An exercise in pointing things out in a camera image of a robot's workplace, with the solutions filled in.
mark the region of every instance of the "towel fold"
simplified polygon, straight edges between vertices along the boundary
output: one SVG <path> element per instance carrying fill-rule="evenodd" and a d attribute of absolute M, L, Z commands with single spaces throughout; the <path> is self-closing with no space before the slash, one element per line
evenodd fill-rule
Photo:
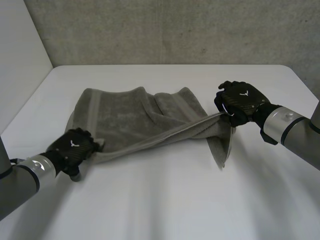
<path fill-rule="evenodd" d="M 104 139 L 95 163 L 184 139 L 207 139 L 220 168 L 230 151 L 233 129 L 225 113 L 208 116 L 194 94 L 182 88 L 174 94 L 151 95 L 143 87 L 126 92 L 87 88 L 71 114 L 66 130 L 82 128 Z"/>

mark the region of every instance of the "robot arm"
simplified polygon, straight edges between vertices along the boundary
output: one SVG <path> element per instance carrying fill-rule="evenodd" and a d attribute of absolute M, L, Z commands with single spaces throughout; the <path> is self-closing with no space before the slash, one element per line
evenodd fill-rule
<path fill-rule="evenodd" d="M 12 166 L 0 138 L 0 221 L 53 183 L 60 171 L 79 181 L 79 165 L 99 147 L 89 132 L 71 129 L 46 152 Z"/>
<path fill-rule="evenodd" d="M 266 118 L 263 131 L 320 170 L 320 103 L 311 119 L 279 107 Z"/>

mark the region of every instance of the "white table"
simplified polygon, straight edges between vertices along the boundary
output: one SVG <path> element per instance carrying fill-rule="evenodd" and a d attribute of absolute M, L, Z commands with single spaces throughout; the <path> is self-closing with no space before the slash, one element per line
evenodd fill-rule
<path fill-rule="evenodd" d="M 63 134 L 83 90 L 174 93 L 189 87 L 208 114 L 224 81 L 246 81 L 272 103 L 311 117 L 318 100 L 281 65 L 60 66 L 2 134 L 10 158 Z M 320 172 L 254 123 L 238 127 L 220 171 L 205 140 L 186 140 L 63 173 L 0 222 L 1 240 L 312 240 L 320 238 Z"/>

